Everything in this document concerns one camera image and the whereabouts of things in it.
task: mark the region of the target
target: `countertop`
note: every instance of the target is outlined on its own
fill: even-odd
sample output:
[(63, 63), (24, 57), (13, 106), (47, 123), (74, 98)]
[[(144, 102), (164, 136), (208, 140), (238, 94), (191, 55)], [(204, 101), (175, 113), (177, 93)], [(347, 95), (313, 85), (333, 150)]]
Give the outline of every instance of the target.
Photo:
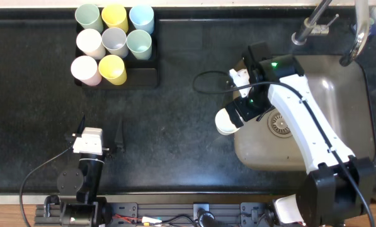
[[(214, 124), (231, 96), (195, 93), (191, 82), (202, 71), (229, 70), (249, 44), (260, 41), (273, 55), (342, 54), (354, 40), (353, 10), (329, 9), (322, 21), (341, 15), (329, 35), (299, 47), (290, 37), (310, 9), (156, 9), (160, 84), (134, 91), (84, 90), (73, 83), (73, 12), (0, 9), (0, 194), (17, 193), (28, 172), (63, 151), (64, 134), (84, 114), (86, 126), (101, 127), (108, 138), (124, 119), (126, 152), (107, 159), (101, 194), (295, 193), (305, 173), (244, 166), (233, 136), (221, 136)], [(367, 77), (376, 138), (376, 36), (357, 61)], [(204, 86), (223, 88), (225, 81), (214, 79)], [(33, 174), (25, 192), (57, 193), (57, 175), (77, 160), (76, 154), (61, 156)]]

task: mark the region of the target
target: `faucet handle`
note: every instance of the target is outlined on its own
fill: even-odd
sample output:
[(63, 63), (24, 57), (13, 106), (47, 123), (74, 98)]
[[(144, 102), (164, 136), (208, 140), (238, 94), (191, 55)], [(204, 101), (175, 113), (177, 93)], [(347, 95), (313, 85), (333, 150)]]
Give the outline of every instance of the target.
[(336, 14), (334, 18), (327, 25), (316, 25), (309, 35), (327, 35), (329, 34), (329, 26), (333, 24), (339, 18), (339, 14)]

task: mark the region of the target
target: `pink cup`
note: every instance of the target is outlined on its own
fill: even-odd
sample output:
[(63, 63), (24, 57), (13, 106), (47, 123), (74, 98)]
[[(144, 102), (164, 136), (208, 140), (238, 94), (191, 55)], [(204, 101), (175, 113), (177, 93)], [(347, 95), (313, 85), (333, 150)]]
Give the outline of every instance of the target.
[(76, 79), (89, 86), (96, 86), (102, 80), (97, 62), (90, 56), (76, 58), (72, 63), (71, 72)]

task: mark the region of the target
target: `sink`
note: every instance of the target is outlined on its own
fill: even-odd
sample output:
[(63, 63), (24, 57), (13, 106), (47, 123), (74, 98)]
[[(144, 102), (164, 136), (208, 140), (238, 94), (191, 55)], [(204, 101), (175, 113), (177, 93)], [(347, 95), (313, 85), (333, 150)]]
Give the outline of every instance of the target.
[[(319, 108), (340, 139), (356, 157), (375, 154), (372, 120), (363, 69), (356, 62), (343, 67), (338, 55), (295, 56), (307, 76)], [(278, 110), (245, 122), (235, 134), (238, 158), (255, 170), (305, 170), (290, 129)]]

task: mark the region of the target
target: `faucet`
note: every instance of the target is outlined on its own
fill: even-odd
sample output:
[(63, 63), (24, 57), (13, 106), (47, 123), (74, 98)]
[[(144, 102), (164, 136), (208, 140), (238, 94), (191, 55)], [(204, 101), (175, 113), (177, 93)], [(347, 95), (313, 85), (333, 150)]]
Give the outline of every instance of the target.
[[(304, 20), (298, 32), (292, 35), (292, 41), (295, 45), (303, 45), (307, 41), (309, 35), (327, 35), (329, 33), (329, 26), (338, 18), (338, 15), (333, 18), (327, 25), (317, 25), (318, 19), (323, 12), (331, 4), (332, 0), (322, 0), (318, 4), (314, 12)], [(339, 60), (342, 66), (348, 66), (361, 53), (370, 31), (370, 13), (368, 12), (368, 0), (355, 0), (357, 30), (356, 37), (352, 48)]]

